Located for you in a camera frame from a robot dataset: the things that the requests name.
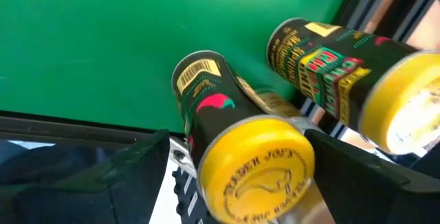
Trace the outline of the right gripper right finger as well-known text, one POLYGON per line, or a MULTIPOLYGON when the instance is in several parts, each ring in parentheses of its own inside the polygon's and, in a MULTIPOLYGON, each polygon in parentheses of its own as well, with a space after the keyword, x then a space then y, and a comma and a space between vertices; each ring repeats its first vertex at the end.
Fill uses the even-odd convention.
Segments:
POLYGON ((314 181, 336 223, 439 223, 439 180, 308 129, 314 181))

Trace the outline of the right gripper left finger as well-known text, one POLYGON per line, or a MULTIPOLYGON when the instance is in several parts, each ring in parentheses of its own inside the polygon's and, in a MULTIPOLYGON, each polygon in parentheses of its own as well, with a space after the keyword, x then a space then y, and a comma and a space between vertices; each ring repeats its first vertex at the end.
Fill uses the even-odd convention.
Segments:
POLYGON ((166 172, 168 131, 122 150, 1 141, 2 223, 148 223, 166 172))

